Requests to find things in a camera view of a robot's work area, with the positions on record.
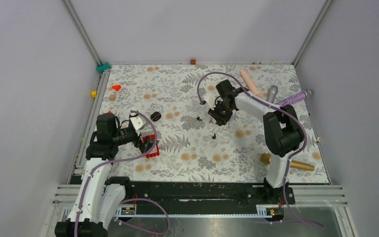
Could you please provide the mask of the black earbuds charging case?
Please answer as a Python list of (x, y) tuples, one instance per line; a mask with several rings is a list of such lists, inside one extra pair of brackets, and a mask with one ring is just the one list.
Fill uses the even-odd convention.
[(162, 117), (161, 113), (160, 112), (153, 112), (150, 116), (151, 120), (156, 122), (158, 120), (160, 120)]

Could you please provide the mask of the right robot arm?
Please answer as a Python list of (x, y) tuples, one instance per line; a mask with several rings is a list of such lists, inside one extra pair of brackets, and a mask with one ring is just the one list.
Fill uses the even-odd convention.
[(278, 202), (288, 187), (287, 174), (291, 158), (298, 152), (305, 137), (295, 109), (290, 105), (278, 107), (242, 86), (235, 88), (229, 80), (218, 83), (216, 90), (218, 97), (206, 93), (200, 102), (209, 106), (208, 114), (217, 125), (226, 125), (234, 111), (247, 112), (263, 123), (265, 144), (272, 154), (264, 179), (263, 196), (269, 203)]

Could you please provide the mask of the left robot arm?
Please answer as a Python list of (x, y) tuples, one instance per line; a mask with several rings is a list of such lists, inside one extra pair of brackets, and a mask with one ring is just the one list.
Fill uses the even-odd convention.
[(114, 163), (144, 158), (156, 148), (157, 130), (138, 111), (130, 111), (127, 127), (113, 113), (97, 116), (86, 149), (84, 175), (75, 203), (65, 221), (57, 222), (57, 237), (106, 237), (120, 202), (133, 198), (128, 177), (108, 179)]

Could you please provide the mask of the red tray with tiles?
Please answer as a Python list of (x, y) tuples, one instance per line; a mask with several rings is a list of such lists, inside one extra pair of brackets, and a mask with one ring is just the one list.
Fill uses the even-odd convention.
[[(145, 136), (142, 138), (142, 140), (143, 140), (143, 142), (146, 142), (149, 138), (150, 138), (150, 141), (153, 142), (155, 139), (155, 135), (151, 134), (151, 135)], [(150, 160), (152, 157), (156, 157), (158, 155), (160, 155), (160, 151), (159, 151), (159, 147), (158, 147), (158, 141), (156, 141), (155, 148), (150, 153), (148, 153), (146, 155), (146, 159)]]

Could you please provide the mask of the pink microphone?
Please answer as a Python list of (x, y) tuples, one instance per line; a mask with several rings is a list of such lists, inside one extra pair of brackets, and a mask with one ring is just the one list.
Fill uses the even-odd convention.
[(241, 69), (240, 70), (240, 75), (241, 77), (243, 78), (245, 84), (247, 85), (247, 87), (249, 88), (249, 90), (254, 94), (256, 95), (257, 97), (261, 98), (261, 99), (266, 99), (266, 95), (264, 95), (257, 87), (256, 85), (254, 84), (254, 82), (252, 81), (252, 78), (248, 75), (248, 73), (244, 70), (244, 69)]

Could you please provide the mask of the red wedge block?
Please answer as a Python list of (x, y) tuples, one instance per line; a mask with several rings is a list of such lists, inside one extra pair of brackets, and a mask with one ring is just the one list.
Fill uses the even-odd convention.
[(112, 89), (115, 91), (119, 91), (121, 89), (121, 85), (120, 84), (112, 85)]

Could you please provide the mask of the floral table mat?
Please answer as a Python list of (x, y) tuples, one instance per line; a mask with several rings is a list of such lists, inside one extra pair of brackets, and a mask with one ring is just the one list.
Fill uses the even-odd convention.
[[(237, 111), (218, 126), (198, 99), (207, 92), (218, 95), (216, 85), (226, 79), (238, 87), (241, 69), (261, 92), (276, 85), (276, 101), (301, 91), (291, 65), (114, 65), (100, 113), (114, 113), (121, 121), (131, 110), (162, 117), (154, 123), (160, 155), (115, 163), (109, 175), (133, 181), (261, 182), (268, 170), (260, 161), (268, 152), (263, 124)], [(119, 91), (112, 89), (117, 84)]]

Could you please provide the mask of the silver microphone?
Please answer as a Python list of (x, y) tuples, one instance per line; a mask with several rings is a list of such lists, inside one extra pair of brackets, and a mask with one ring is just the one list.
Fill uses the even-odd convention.
[(273, 103), (277, 94), (278, 94), (278, 87), (276, 85), (272, 85), (268, 89), (266, 101)]

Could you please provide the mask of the gold microphone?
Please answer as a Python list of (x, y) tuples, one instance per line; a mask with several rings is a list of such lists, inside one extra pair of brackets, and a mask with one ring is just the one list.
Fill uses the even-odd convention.
[[(271, 154), (261, 154), (260, 161), (264, 164), (270, 164), (271, 162)], [(299, 161), (292, 161), (290, 164), (290, 167), (299, 169), (299, 170), (306, 170), (306, 171), (314, 171), (315, 166)]]

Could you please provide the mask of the teal block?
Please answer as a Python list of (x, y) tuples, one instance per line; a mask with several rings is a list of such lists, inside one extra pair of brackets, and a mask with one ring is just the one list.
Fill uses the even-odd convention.
[(102, 73), (103, 71), (109, 69), (111, 67), (111, 65), (109, 64), (109, 62), (106, 62), (104, 63), (103, 65), (101, 66), (97, 66), (96, 67), (96, 70), (99, 72), (99, 73)]

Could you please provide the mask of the purple glitter microphone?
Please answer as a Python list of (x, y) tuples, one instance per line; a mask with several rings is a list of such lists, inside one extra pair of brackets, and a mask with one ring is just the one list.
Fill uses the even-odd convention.
[(276, 104), (279, 106), (293, 105), (297, 102), (305, 100), (306, 98), (309, 98), (311, 95), (312, 95), (311, 90), (309, 90), (309, 89), (304, 90), (304, 91), (301, 91), (301, 92), (299, 92), (295, 95), (292, 95), (286, 99), (283, 99), (283, 100), (277, 102)]

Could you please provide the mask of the aluminium frame rail left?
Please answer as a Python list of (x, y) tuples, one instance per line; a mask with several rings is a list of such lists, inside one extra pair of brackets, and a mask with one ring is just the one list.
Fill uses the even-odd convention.
[(67, 14), (69, 15), (70, 19), (72, 20), (79, 36), (81, 37), (85, 47), (87, 48), (88, 52), (91, 55), (91, 58), (97, 65), (97, 67), (100, 67), (103, 65), (103, 61), (101, 57), (99, 56), (91, 38), (89, 37), (79, 15), (77, 14), (74, 5), (70, 0), (61, 0), (61, 3), (64, 5), (64, 8), (67, 11)]

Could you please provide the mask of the aluminium frame rail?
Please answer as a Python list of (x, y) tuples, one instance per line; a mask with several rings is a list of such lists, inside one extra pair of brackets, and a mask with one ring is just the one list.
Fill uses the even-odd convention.
[(88, 52), (91, 55), (91, 58), (97, 65), (97, 67), (100, 67), (103, 65), (103, 61), (101, 57), (99, 56), (91, 38), (89, 37), (79, 15), (77, 14), (74, 5), (70, 0), (61, 0), (61, 3), (64, 5), (64, 8), (67, 11), (67, 14), (69, 15), (70, 19), (72, 20), (79, 36), (81, 37), (85, 47), (87, 48)]
[(327, 12), (329, 11), (331, 5), (333, 4), (334, 0), (325, 0), (321, 9), (319, 10), (319, 13), (317, 17), (315, 18), (311, 28), (309, 29), (302, 45), (300, 46), (300, 49), (298, 50), (294, 60), (292, 61), (292, 65), (296, 68), (298, 64), (300, 63), (301, 59), (303, 58), (303, 55), (305, 54), (309, 44), (311, 43), (314, 35), (318, 31), (321, 23), (323, 22)]

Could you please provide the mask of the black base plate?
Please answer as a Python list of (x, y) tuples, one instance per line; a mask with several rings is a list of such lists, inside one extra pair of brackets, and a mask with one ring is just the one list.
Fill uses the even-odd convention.
[(155, 201), (233, 201), (245, 204), (295, 204), (293, 189), (288, 184), (273, 188), (268, 183), (194, 183), (142, 182), (128, 177), (112, 177), (105, 185), (120, 184), (127, 198), (150, 198)]

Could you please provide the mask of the aluminium frame rail right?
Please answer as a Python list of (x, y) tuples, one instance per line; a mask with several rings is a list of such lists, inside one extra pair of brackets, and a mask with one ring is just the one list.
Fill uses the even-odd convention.
[(301, 59), (303, 58), (303, 55), (305, 54), (309, 44), (311, 43), (314, 35), (318, 31), (321, 23), (323, 22), (327, 12), (329, 11), (331, 5), (333, 4), (334, 0), (325, 0), (321, 9), (319, 10), (319, 13), (317, 17), (315, 18), (311, 28), (309, 29), (302, 45), (300, 46), (300, 49), (298, 50), (294, 60), (292, 61), (292, 65), (296, 68), (298, 64), (300, 63)]

